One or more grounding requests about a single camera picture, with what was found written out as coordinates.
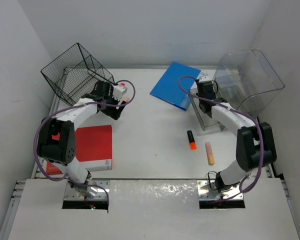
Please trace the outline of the orange highlighter marker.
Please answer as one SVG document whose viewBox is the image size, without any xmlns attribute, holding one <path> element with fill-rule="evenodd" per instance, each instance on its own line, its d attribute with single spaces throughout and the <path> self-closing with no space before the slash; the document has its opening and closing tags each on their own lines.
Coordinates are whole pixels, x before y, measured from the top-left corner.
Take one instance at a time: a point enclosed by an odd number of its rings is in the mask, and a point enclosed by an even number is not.
<svg viewBox="0 0 300 240">
<path fill-rule="evenodd" d="M 197 149 L 197 145 L 196 145 L 196 142 L 195 142 L 195 138 L 194 138 L 193 132 L 191 130 L 187 131 L 187 137 L 188 137 L 190 149 L 191 150 L 196 150 Z"/>
</svg>

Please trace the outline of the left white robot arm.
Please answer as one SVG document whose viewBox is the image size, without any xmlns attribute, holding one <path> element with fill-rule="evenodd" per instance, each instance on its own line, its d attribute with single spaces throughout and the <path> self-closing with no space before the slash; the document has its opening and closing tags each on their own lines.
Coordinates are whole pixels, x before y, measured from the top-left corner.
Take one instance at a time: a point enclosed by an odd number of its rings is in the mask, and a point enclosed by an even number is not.
<svg viewBox="0 0 300 240">
<path fill-rule="evenodd" d="M 54 182 L 67 179 L 80 188 L 90 186 L 91 174 L 76 158 L 75 131 L 98 112 L 118 119 L 131 102 L 131 98 L 125 97 L 126 92 L 127 87 L 121 80 L 116 83 L 97 81 L 92 91 L 82 95 L 73 106 L 58 110 L 42 120 L 34 136 L 33 154 L 46 178 Z M 48 175 L 39 159 L 55 164 L 63 177 Z"/>
</svg>

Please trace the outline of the black wire mesh basket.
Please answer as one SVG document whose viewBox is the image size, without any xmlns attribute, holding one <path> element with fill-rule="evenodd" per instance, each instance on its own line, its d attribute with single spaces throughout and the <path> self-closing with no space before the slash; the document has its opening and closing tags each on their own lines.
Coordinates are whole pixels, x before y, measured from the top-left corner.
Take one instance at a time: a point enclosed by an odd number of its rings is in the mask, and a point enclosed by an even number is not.
<svg viewBox="0 0 300 240">
<path fill-rule="evenodd" d="M 114 84 L 113 75 L 80 43 L 75 43 L 41 69 L 57 97 L 69 106 L 89 94 L 97 82 Z"/>
</svg>

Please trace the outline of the pink eraser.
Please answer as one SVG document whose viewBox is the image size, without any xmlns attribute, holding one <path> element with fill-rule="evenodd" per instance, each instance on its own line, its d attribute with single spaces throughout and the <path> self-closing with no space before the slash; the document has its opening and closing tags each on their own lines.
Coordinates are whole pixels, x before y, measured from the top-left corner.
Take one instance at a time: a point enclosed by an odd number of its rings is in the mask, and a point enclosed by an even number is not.
<svg viewBox="0 0 300 240">
<path fill-rule="evenodd" d="M 124 97 L 124 98 L 122 99 L 122 101 L 120 102 L 120 104 L 121 104 L 121 105 L 124 105 L 124 104 L 128 103 L 129 101 L 130 101 L 130 98 L 129 98 L 128 96 L 126 96 L 126 97 Z"/>
</svg>

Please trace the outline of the clear grey drawer organizer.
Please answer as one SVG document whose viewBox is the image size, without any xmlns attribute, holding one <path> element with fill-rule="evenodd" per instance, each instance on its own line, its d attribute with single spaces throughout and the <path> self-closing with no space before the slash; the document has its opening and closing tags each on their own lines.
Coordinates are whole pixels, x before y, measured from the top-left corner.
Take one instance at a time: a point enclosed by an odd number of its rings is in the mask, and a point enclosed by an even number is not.
<svg viewBox="0 0 300 240">
<path fill-rule="evenodd" d="M 226 53 L 219 61 L 213 80 L 217 84 L 218 98 L 253 118 L 258 118 L 285 87 L 258 49 Z"/>
</svg>

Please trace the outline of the yellow pink highlighter marker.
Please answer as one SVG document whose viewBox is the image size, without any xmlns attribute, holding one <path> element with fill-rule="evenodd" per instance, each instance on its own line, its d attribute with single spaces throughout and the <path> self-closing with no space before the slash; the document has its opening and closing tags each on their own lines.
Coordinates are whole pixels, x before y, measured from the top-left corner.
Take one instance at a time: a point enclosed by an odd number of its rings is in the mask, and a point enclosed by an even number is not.
<svg viewBox="0 0 300 240">
<path fill-rule="evenodd" d="M 213 151 L 212 151 L 212 147 L 211 147 L 210 142 L 205 143 L 205 149 L 206 149 L 208 164 L 210 166 L 213 166 L 215 164 L 215 160 L 214 160 L 214 155 L 213 155 Z"/>
</svg>

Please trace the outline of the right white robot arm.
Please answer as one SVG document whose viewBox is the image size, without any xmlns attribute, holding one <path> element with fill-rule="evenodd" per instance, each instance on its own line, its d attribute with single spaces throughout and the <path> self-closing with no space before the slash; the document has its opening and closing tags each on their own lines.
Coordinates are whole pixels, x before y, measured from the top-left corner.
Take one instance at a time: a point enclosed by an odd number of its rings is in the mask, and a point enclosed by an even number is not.
<svg viewBox="0 0 300 240">
<path fill-rule="evenodd" d="M 224 98 L 217 98 L 211 81 L 195 82 L 201 111 L 236 137 L 235 160 L 215 176 L 214 185 L 220 193 L 239 184 L 251 171 L 277 160 L 273 131 L 267 122 L 258 123 L 235 110 Z"/>
</svg>

